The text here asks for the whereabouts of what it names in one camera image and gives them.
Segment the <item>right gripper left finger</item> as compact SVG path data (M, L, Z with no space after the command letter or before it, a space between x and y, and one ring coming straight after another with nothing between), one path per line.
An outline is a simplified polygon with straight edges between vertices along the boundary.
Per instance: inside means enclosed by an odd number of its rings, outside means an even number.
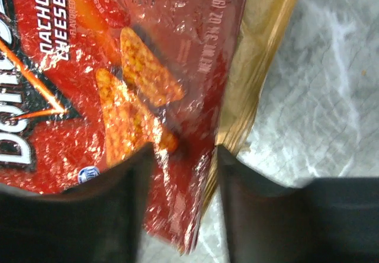
M1 261L136 262L155 163L148 143L62 193L1 185Z

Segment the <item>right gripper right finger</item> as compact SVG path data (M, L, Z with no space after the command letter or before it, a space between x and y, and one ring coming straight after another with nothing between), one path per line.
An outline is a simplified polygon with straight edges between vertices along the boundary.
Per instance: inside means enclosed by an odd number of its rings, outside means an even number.
M378 179L282 186L217 148L230 262L377 262Z

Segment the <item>red Doritos nacho bag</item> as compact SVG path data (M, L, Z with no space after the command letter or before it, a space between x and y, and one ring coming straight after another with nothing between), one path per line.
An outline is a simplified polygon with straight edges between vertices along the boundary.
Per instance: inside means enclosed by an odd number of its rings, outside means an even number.
M246 0L1 0L1 183L60 193L151 143L146 230L197 242Z

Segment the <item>gold teal chips bag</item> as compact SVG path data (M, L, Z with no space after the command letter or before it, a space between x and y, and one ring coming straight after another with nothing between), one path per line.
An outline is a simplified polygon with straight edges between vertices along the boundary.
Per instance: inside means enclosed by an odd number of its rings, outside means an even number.
M298 0L246 0L216 144L233 155L253 127L268 69Z

